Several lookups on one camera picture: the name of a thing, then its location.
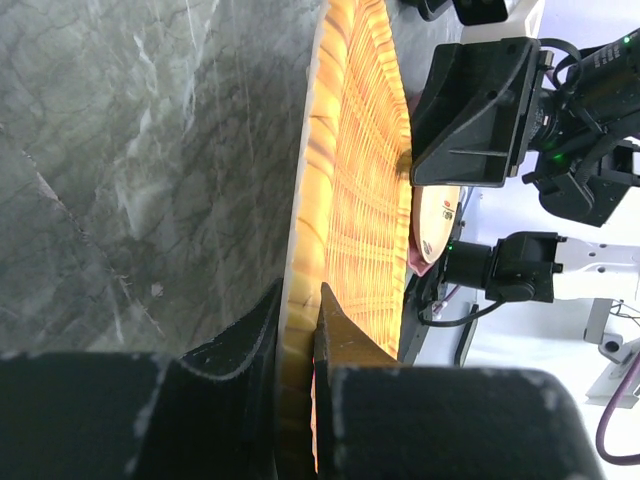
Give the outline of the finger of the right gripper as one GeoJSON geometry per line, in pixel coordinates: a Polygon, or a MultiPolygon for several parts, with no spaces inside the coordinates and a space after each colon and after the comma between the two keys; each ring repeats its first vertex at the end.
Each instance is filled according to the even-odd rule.
{"type": "Polygon", "coordinates": [[[501,187],[524,158],[541,85],[530,37],[436,47],[411,115],[414,187],[501,187]]]}

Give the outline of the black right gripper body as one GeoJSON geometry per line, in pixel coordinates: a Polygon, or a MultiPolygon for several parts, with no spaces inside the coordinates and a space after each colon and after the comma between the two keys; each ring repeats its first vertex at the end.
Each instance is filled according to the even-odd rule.
{"type": "Polygon", "coordinates": [[[639,184],[639,33],[584,49],[540,43],[566,55],[540,93],[528,145],[538,157],[522,180],[548,213],[601,227],[639,184]]]}

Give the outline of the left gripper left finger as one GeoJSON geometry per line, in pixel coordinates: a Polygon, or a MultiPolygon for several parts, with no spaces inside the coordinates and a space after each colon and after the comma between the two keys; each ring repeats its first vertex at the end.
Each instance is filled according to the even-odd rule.
{"type": "Polygon", "coordinates": [[[4,352],[2,477],[275,478],[281,293],[179,357],[4,352]]]}

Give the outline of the wooden bamboo tray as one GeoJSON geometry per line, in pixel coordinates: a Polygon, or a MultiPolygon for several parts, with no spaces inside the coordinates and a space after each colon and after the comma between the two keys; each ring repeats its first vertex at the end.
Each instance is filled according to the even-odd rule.
{"type": "Polygon", "coordinates": [[[411,213],[410,125],[387,8],[325,1],[311,53],[276,347],[276,465],[309,479],[313,337],[328,284],[396,355],[411,213]]]}

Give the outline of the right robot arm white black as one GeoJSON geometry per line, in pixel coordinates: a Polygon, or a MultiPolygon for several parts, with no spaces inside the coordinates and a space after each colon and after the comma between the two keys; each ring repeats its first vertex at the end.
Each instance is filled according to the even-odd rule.
{"type": "MultiPolygon", "coordinates": [[[[536,166],[522,180],[537,189],[544,210],[600,227],[639,185],[631,139],[639,130],[638,36],[582,50],[526,36],[440,45],[411,126],[417,198],[432,189],[500,187],[534,152],[536,166]]],[[[621,408],[638,403],[631,366],[639,344],[606,329],[615,304],[639,298],[636,247],[554,232],[516,232],[494,246],[453,232],[444,240],[442,250],[424,250],[430,270],[409,283],[406,323],[439,326],[459,287],[482,291],[493,307],[588,299],[584,338],[609,365],[587,398],[621,408]]]]}

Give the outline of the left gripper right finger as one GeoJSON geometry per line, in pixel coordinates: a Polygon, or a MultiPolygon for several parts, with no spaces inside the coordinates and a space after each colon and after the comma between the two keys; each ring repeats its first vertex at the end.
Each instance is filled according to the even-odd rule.
{"type": "Polygon", "coordinates": [[[315,415],[322,479],[599,479],[579,411],[551,374],[405,365],[321,288],[315,415]]]}

